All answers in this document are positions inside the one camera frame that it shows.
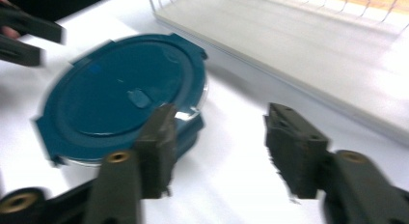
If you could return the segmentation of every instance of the wire basket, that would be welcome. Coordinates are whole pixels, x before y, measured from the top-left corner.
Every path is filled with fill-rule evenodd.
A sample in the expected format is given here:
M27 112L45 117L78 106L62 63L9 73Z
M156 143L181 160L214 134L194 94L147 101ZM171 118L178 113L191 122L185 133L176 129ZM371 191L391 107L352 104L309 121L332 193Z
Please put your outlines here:
M150 0L157 12L177 0ZM404 30L409 26L409 0L270 0L302 10L330 15L350 22L376 26L393 26Z

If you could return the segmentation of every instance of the teal plastic lid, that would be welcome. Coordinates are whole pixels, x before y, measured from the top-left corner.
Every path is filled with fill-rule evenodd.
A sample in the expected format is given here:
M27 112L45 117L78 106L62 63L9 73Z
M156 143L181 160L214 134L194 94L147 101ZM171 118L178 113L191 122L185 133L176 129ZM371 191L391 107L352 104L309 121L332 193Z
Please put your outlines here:
M205 89L205 51L177 35L109 42L72 65L36 120L55 163L98 163L130 148L152 111L177 108L177 156L204 123L197 106Z

